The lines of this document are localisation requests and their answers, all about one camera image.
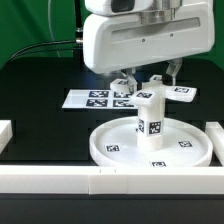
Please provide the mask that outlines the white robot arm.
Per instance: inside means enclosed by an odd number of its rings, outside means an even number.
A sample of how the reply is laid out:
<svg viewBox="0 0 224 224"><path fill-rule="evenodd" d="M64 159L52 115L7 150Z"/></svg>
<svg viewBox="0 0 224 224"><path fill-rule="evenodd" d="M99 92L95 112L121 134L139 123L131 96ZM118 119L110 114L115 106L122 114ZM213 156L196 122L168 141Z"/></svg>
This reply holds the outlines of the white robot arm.
<svg viewBox="0 0 224 224"><path fill-rule="evenodd" d="M121 72L110 84L133 93L139 66L168 61L175 76L181 59L208 52L215 42L213 0L85 0L85 65L96 74Z"/></svg>

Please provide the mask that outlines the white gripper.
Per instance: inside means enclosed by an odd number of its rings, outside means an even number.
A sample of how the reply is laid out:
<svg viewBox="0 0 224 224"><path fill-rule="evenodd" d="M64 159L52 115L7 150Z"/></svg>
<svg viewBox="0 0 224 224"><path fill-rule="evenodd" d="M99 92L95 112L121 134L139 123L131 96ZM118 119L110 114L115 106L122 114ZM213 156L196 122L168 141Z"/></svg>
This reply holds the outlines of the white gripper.
<svg viewBox="0 0 224 224"><path fill-rule="evenodd" d="M137 91L135 67L168 61L176 84L182 57L214 44L211 1L87 1L83 56L97 74L122 70L130 94Z"/></svg>

